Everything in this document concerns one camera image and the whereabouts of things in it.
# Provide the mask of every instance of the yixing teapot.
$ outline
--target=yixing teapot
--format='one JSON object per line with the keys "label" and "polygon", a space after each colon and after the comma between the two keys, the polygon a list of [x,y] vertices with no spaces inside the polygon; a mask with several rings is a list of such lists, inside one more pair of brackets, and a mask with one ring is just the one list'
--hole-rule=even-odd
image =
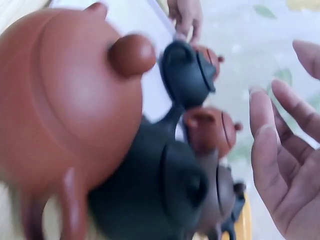
{"label": "yixing teapot", "polygon": [[120,166],[141,123],[142,75],[156,63],[142,35],[121,37],[107,8],[46,8],[0,36],[0,172],[21,191],[27,240],[43,240],[48,198],[63,240],[84,240],[87,193]]}
{"label": "yixing teapot", "polygon": [[185,239],[192,240],[195,233],[205,235],[209,240],[221,240],[222,223],[231,216],[236,199],[244,195],[244,183],[232,179],[231,169],[219,165],[218,150],[198,157],[209,179],[209,190],[204,200],[202,212],[195,228],[186,231]]}
{"label": "yixing teapot", "polygon": [[98,228],[112,240],[183,240],[199,220],[208,179],[186,143],[175,140],[181,111],[142,121],[124,162],[89,194]]}
{"label": "yixing teapot", "polygon": [[236,144],[241,123],[234,124],[229,114],[215,107],[194,107],[183,116],[189,144],[197,155],[218,149],[218,158],[226,156]]}
{"label": "yixing teapot", "polygon": [[231,215],[228,217],[226,221],[221,225],[221,232],[228,233],[229,240],[236,240],[237,235],[235,231],[235,224],[239,220],[241,212],[246,204],[245,195],[242,193],[241,186],[238,186],[238,195],[235,198],[234,207]]}
{"label": "yixing teapot", "polygon": [[214,80],[223,58],[215,55],[211,61],[213,55],[203,49],[176,40],[166,47],[159,64],[171,100],[186,110],[201,106],[209,93],[216,91]]}

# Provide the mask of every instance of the leaf pattern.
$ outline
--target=leaf pattern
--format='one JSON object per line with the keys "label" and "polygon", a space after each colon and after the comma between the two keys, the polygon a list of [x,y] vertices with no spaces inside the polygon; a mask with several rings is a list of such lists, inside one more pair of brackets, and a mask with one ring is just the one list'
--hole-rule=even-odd
{"label": "leaf pattern", "polygon": [[277,19],[276,15],[265,5],[257,4],[253,6],[253,9],[258,15],[264,18]]}

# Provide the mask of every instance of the teapot body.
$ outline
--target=teapot body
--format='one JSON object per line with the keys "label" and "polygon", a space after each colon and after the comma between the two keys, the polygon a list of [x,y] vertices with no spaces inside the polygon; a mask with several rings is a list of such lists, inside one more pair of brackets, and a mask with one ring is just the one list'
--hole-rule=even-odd
{"label": "teapot body", "polygon": [[142,122],[124,162],[89,194],[89,205],[110,239],[182,240],[199,220],[207,188],[189,146]]}
{"label": "teapot body", "polygon": [[122,76],[108,57],[119,39],[105,15],[67,9],[1,35],[0,163],[16,184],[36,190],[79,165],[94,186],[119,166],[142,112],[141,75]]}

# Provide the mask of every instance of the orange clay teapot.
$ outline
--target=orange clay teapot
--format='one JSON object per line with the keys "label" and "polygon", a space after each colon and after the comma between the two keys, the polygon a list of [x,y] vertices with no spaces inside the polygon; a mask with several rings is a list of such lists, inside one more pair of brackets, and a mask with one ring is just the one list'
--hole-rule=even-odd
{"label": "orange clay teapot", "polygon": [[63,240],[86,236],[87,192],[122,163],[142,118],[145,37],[120,37],[107,8],[43,9],[0,36],[0,173],[22,193],[27,240],[43,240],[56,194]]}
{"label": "orange clay teapot", "polygon": [[218,149],[218,158],[234,147],[241,123],[234,124],[229,114],[215,107],[195,107],[183,116],[189,144],[197,155],[205,156]]}

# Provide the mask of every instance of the hand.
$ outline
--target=hand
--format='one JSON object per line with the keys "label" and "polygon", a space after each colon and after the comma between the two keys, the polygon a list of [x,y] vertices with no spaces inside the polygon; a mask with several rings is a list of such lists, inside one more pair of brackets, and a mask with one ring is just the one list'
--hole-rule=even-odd
{"label": "hand", "polygon": [[200,0],[167,0],[169,18],[176,20],[177,38],[186,40],[193,27],[191,44],[199,40],[203,22]]}
{"label": "hand", "polygon": [[[293,42],[298,59],[320,79],[320,46]],[[320,115],[284,82],[272,91],[301,129],[320,142]],[[320,149],[294,135],[264,90],[250,91],[254,184],[287,240],[320,240]]]}

